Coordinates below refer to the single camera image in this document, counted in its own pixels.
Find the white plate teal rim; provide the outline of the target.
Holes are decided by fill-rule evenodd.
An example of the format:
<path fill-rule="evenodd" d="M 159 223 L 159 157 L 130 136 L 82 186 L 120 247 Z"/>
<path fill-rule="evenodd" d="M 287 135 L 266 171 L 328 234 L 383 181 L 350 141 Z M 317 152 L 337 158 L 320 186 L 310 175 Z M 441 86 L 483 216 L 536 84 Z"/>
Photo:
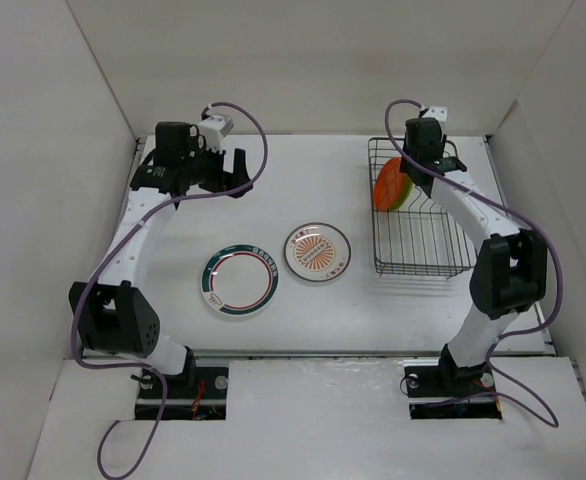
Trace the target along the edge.
<path fill-rule="evenodd" d="M 212 310 L 243 317 L 263 310 L 279 284 L 274 258 L 260 247 L 236 244 L 216 252 L 205 264 L 200 291 Z"/>

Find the orange plastic plate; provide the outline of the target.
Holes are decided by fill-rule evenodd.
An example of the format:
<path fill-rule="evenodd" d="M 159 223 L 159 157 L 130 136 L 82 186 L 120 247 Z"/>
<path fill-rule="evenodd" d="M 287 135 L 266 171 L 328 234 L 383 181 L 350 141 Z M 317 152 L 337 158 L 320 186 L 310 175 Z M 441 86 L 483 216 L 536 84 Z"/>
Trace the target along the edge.
<path fill-rule="evenodd" d="M 390 210 L 400 197 L 403 173 L 400 171 L 401 159 L 389 159 L 379 171 L 373 189 L 374 207 L 380 211 Z"/>

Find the green plastic plate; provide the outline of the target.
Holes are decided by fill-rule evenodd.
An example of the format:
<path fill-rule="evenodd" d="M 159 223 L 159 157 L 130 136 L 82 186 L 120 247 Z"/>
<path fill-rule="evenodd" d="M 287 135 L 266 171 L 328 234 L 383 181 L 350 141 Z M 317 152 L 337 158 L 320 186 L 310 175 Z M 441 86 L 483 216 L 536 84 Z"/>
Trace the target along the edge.
<path fill-rule="evenodd" d="M 390 206 L 391 211 L 398 210 L 402 207 L 402 205 L 409 198 L 414 186 L 412 179 L 407 174 L 403 173 L 401 179 L 402 182 L 399 189 L 399 193 L 397 194 L 397 198 Z"/>

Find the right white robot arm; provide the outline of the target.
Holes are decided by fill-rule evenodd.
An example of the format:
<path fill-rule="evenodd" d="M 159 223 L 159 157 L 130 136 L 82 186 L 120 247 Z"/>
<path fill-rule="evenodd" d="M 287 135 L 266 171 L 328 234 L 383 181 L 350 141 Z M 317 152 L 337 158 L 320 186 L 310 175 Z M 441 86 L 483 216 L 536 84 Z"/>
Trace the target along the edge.
<path fill-rule="evenodd" d="M 438 363 L 413 373 L 416 397 L 465 397 L 479 392 L 488 372 L 487 351 L 523 312 L 546 293 L 547 245 L 497 208 L 473 197 L 476 190 L 461 160 L 445 153 L 445 136 L 432 117 L 405 124 L 402 171 L 463 230 L 476 251 L 469 282 L 471 308 Z"/>

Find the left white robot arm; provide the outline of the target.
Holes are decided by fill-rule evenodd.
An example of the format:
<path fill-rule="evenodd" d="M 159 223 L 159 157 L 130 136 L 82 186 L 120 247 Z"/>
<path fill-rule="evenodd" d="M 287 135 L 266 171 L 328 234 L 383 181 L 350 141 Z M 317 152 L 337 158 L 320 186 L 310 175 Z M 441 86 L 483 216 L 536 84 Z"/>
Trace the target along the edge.
<path fill-rule="evenodd" d="M 106 256 L 89 280 L 76 281 L 69 290 L 73 347 L 153 368 L 177 397 L 196 387 L 193 352 L 162 332 L 142 285 L 151 253 L 191 187 L 234 198 L 251 190 L 244 150 L 235 150 L 232 170 L 224 168 L 223 140 L 232 128 L 227 115 L 205 114 L 197 124 L 158 123 L 155 146 L 132 177 Z"/>

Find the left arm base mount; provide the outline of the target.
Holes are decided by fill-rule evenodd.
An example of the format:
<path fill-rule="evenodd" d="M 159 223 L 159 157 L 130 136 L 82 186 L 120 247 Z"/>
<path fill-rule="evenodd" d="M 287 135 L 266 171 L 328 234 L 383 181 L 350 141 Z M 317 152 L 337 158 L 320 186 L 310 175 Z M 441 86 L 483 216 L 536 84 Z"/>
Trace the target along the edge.
<path fill-rule="evenodd" d="M 138 382 L 134 405 L 135 420 L 153 420 L 161 406 L 162 384 L 156 375 L 143 369 L 131 378 Z M 218 421 L 226 419 L 229 368 L 198 367 L 192 385 L 178 377 L 166 377 L 167 399 L 163 420 Z"/>

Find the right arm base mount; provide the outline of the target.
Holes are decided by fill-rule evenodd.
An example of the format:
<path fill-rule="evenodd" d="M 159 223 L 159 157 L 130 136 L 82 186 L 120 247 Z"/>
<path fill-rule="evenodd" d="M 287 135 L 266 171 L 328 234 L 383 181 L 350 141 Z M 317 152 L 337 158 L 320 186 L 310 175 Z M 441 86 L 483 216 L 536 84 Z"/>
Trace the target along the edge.
<path fill-rule="evenodd" d="M 495 381 L 486 364 L 461 373 L 440 366 L 433 358 L 414 359 L 403 365 L 402 383 L 412 420 L 501 420 Z"/>

